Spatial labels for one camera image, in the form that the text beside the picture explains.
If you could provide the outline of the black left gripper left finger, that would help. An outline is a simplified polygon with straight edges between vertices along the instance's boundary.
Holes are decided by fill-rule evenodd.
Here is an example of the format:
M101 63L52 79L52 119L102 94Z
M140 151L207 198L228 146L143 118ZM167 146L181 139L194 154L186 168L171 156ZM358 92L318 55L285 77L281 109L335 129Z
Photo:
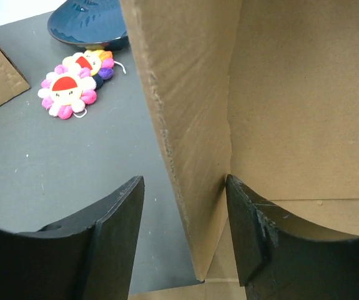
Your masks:
M0 229L0 299L127 299L144 178L34 232Z

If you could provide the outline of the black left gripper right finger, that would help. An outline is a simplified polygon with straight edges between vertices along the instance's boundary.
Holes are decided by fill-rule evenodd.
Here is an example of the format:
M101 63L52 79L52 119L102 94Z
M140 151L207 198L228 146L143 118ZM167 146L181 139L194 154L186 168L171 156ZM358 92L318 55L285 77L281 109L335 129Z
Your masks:
M226 195L247 299L359 299L359 236L307 221L233 175Z

